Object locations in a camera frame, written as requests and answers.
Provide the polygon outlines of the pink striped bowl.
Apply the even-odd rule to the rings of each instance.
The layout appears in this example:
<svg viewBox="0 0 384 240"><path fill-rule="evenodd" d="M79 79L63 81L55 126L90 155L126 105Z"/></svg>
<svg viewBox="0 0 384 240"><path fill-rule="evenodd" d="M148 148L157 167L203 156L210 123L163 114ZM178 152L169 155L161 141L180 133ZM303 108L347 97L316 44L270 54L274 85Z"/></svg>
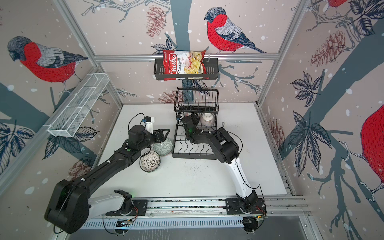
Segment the pink striped bowl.
<svg viewBox="0 0 384 240"><path fill-rule="evenodd" d="M204 113L201 116L200 123L202 126L214 126L215 125L215 116L211 113Z"/></svg>

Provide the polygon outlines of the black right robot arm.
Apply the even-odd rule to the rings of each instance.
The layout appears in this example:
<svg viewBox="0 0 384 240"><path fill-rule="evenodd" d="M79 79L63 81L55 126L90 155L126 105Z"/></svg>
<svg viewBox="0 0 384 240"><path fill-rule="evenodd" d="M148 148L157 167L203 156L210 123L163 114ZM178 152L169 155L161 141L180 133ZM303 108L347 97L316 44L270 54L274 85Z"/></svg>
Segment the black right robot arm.
<svg viewBox="0 0 384 240"><path fill-rule="evenodd" d="M219 128L213 132L198 129L199 121L200 117L197 114L181 118L186 139L192 144L209 145L215 158L226 165L236 188L240 212L244 214L251 214L255 211L264 213L263 200L258 197L256 189L249 186L243 175L244 171L239 160L240 149L236 141L224 128Z"/></svg>

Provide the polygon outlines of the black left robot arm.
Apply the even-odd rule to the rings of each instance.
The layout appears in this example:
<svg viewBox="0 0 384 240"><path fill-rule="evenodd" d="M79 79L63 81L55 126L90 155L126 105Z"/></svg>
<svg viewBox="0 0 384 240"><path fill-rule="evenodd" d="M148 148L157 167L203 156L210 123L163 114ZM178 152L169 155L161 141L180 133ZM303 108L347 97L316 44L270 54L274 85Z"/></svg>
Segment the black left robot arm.
<svg viewBox="0 0 384 240"><path fill-rule="evenodd" d="M87 174L72 181L56 184L44 218L68 234L79 230L84 223L103 213L119 210L129 198L122 191L102 200L91 201L92 194L120 171L131 166L152 144L164 142L170 129L148 132L144 126L135 125L128 131L128 139L112 156Z"/></svg>

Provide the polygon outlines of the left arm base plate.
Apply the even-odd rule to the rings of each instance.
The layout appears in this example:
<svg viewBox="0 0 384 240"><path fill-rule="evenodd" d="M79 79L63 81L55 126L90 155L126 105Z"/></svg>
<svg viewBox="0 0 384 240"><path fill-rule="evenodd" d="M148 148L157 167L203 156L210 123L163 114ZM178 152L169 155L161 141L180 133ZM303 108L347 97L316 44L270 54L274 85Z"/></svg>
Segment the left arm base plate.
<svg viewBox="0 0 384 240"><path fill-rule="evenodd" d="M108 217L136 217L145 216L148 206L148 200L131 200L131 203L124 203L123 206L116 211L111 211L105 215Z"/></svg>

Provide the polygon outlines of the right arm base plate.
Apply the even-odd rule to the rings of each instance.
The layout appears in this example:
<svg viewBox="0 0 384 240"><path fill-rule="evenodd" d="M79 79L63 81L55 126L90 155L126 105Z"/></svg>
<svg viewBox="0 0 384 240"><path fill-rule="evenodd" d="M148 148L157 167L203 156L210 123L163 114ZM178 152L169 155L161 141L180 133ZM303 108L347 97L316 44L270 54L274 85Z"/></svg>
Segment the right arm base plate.
<svg viewBox="0 0 384 240"><path fill-rule="evenodd" d="M266 204L264 199L257 198L254 201L243 202L239 199L225 199L225 206L228 215L266 215Z"/></svg>

